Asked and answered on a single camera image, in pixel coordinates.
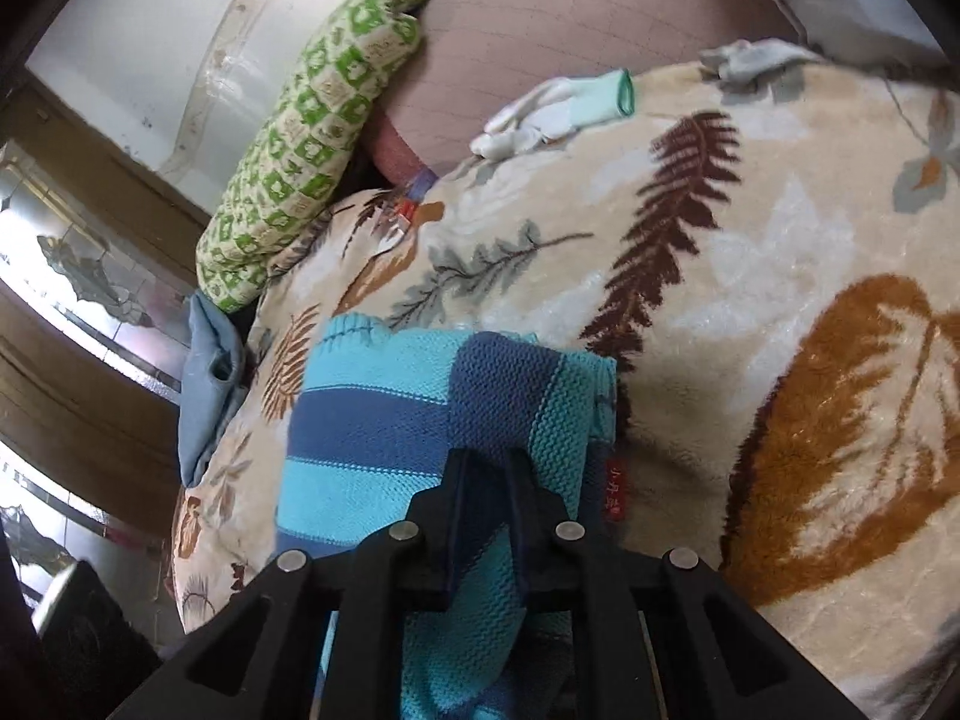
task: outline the folded garment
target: folded garment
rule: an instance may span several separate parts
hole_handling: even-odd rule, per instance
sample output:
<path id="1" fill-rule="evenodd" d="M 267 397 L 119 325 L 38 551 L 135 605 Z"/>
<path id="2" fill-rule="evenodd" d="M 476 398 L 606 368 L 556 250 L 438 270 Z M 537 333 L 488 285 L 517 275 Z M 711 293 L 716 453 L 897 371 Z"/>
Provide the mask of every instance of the folded garment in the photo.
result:
<path id="1" fill-rule="evenodd" d="M 361 314 L 335 317 L 310 354 L 291 417 L 277 550 L 323 557 L 352 549 L 435 487 L 454 447 L 493 464 L 525 448 L 539 483 L 593 525 L 615 398 L 616 364 L 587 352 L 488 332 L 394 333 Z M 502 474 L 470 480 L 466 498 L 452 607 L 407 620 L 402 716 L 536 720 L 572 669 L 568 618 L 525 619 Z"/>
<path id="2" fill-rule="evenodd" d="M 181 482 L 194 488 L 203 478 L 227 424 L 247 397 L 240 386 L 244 347 L 236 328 L 197 290 L 190 298 L 190 352 L 181 377 L 176 450 Z"/>
<path id="3" fill-rule="evenodd" d="M 470 150 L 498 162 L 633 114 L 634 83 L 625 70 L 596 79 L 550 79 L 504 106 L 470 142 Z"/>
<path id="4" fill-rule="evenodd" d="M 737 40 L 718 49 L 700 52 L 700 63 L 715 74 L 722 85 L 733 89 L 753 83 L 762 74 L 782 70 L 798 62 L 826 61 L 819 53 L 778 38 L 755 43 Z"/>

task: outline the red clothing tag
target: red clothing tag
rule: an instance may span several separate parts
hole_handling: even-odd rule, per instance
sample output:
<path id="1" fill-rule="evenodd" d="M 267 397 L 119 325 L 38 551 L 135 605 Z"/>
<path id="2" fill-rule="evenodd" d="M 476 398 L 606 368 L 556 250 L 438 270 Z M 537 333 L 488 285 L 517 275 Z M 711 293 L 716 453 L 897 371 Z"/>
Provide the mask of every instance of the red clothing tag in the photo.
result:
<path id="1" fill-rule="evenodd" d="M 621 522 L 627 515 L 627 480 L 624 461 L 611 457 L 607 461 L 607 488 L 603 502 L 604 519 Z"/>

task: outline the blue folded cloth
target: blue folded cloth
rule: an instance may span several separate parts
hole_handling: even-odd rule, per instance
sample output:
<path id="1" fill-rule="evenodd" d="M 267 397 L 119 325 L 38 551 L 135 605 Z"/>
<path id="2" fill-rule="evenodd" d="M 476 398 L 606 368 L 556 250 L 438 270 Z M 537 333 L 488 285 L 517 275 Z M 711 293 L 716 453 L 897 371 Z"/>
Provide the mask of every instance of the blue folded cloth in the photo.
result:
<path id="1" fill-rule="evenodd" d="M 226 314 L 197 290 L 190 298 L 190 351 L 181 376 L 181 412 L 176 451 L 181 482 L 203 479 L 213 450 L 247 397 L 240 386 L 244 347 Z"/>
<path id="2" fill-rule="evenodd" d="M 454 447 L 495 463 L 525 448 L 539 483 L 563 496 L 571 516 L 582 509 L 581 521 L 597 522 L 615 376 L 612 360 L 532 337 L 394 333 L 361 314 L 335 317 L 310 354 L 291 417 L 277 550 L 323 557 L 352 549 L 402 519 L 414 493 L 435 487 Z M 502 479 L 491 474 L 467 490 L 452 607 L 408 618 L 405 720 L 534 720 L 570 671 L 566 615 L 525 619 L 508 503 L 494 477 Z"/>

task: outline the silver rivet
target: silver rivet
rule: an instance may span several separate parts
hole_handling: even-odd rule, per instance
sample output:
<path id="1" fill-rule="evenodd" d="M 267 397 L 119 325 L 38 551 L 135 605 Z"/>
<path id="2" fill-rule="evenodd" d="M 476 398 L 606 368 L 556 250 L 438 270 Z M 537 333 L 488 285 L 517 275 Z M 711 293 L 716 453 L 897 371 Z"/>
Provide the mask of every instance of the silver rivet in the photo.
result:
<path id="1" fill-rule="evenodd" d="M 683 568 L 683 570 L 689 571 L 691 568 L 697 567 L 700 558 L 697 557 L 697 553 L 689 547 L 677 547 L 676 549 L 670 550 L 670 562 L 677 568 Z"/>
<path id="2" fill-rule="evenodd" d="M 417 533 L 419 533 L 419 528 L 416 526 L 416 522 L 411 522 L 409 519 L 401 519 L 400 522 L 395 522 L 390 526 L 390 538 L 394 541 L 408 541 L 408 539 L 414 538 Z"/>
<path id="3" fill-rule="evenodd" d="M 277 568 L 287 574 L 301 570 L 304 565 L 306 565 L 306 553 L 299 549 L 288 549 L 277 558 Z"/>
<path id="4" fill-rule="evenodd" d="M 564 541 L 579 541 L 587 531 L 584 531 L 584 526 L 579 522 L 568 519 L 566 522 L 560 522 L 554 533 L 557 534 L 557 538 L 563 538 Z"/>

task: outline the beige fleece blanket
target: beige fleece blanket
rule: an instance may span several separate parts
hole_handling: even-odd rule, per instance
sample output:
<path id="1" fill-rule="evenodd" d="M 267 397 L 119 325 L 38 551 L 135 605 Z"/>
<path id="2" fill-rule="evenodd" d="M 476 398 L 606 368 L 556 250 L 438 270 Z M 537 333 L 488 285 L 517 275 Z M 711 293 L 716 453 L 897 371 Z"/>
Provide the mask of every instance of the beige fleece blanket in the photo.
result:
<path id="1" fill-rule="evenodd" d="M 440 180 L 386 254 L 382 196 L 320 225 L 175 522 L 188 630 L 270 557 L 307 352 L 357 309 L 615 357 L 625 545 L 694 548 L 870 716 L 923 709 L 960 605 L 957 98 L 819 66 L 635 87 L 626 122 Z"/>

